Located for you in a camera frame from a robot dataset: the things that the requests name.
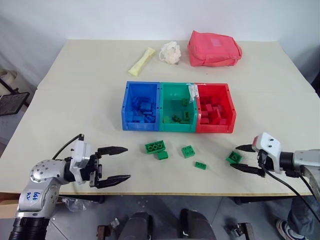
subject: yellow object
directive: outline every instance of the yellow object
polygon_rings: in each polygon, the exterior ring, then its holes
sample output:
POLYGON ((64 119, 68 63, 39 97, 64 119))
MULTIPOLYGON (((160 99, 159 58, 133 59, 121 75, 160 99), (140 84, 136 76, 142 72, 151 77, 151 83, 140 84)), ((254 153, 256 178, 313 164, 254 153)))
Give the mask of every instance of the yellow object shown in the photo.
POLYGON ((133 76, 138 76, 139 75, 139 71, 141 70, 141 68, 144 66, 144 64, 148 61, 148 59, 150 57, 152 57, 152 55, 156 52, 156 50, 154 50, 151 47, 148 47, 147 50, 145 50, 143 56, 140 58, 139 61, 136 62, 136 64, 128 71, 130 74, 132 74, 133 76))

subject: plastic storage bin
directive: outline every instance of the plastic storage bin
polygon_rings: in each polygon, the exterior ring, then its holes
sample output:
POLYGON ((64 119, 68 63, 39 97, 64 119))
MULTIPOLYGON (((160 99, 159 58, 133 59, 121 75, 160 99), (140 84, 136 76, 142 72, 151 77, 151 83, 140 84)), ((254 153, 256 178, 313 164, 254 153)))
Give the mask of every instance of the plastic storage bin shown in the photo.
POLYGON ((197 125, 197 102, 190 102, 192 83, 160 83, 159 130, 194 133, 197 125))
POLYGON ((128 81, 122 104, 122 129, 159 130, 160 83, 128 81))
POLYGON ((236 110, 228 84, 195 83, 199 97, 197 102, 197 133, 232 133, 236 110))

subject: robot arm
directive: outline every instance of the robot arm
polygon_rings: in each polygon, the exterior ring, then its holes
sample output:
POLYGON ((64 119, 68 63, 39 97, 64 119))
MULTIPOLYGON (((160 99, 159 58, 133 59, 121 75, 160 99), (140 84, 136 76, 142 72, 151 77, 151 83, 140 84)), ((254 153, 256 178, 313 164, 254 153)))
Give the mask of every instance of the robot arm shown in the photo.
POLYGON ((106 188, 129 179, 130 175, 117 175, 100 180, 102 165, 99 160, 102 155, 120 154, 127 150, 124 147, 110 146, 98 148, 97 152, 90 155, 90 145, 84 142, 84 136, 80 134, 71 157, 64 160, 55 160, 54 157, 36 164, 30 171, 28 185, 21 192, 9 239, 45 239, 61 185, 90 181, 90 187, 106 188))
MULTIPOLYGON (((236 149, 257 152, 259 166, 264 166, 277 174, 284 171, 288 177, 307 177, 316 199, 320 201, 320 149, 283 152, 280 142, 266 132, 256 136, 252 145, 241 145, 236 149)), ((231 164, 231 166, 246 173, 265 176, 265 172, 257 167, 245 164, 231 164)))

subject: jeans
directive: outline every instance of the jeans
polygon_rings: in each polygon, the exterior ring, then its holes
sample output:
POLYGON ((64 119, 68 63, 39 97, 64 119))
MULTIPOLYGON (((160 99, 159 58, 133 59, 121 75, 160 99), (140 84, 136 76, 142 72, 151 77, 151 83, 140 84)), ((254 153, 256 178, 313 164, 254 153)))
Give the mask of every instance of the jeans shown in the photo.
MULTIPOLYGON (((303 196, 309 203, 313 211, 320 216, 320 202, 313 196, 303 196)), ((291 210, 288 215, 287 223, 297 234, 309 236, 314 232, 317 219, 300 197, 294 197, 291 210)))

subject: blue bin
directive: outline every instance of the blue bin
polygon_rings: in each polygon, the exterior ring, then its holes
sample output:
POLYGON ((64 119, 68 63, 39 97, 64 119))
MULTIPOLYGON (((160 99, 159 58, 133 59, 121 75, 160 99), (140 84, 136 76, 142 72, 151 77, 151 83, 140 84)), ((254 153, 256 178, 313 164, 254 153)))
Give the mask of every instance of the blue bin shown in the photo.
POLYGON ((160 82, 127 81, 122 104, 122 129, 159 131, 160 82))

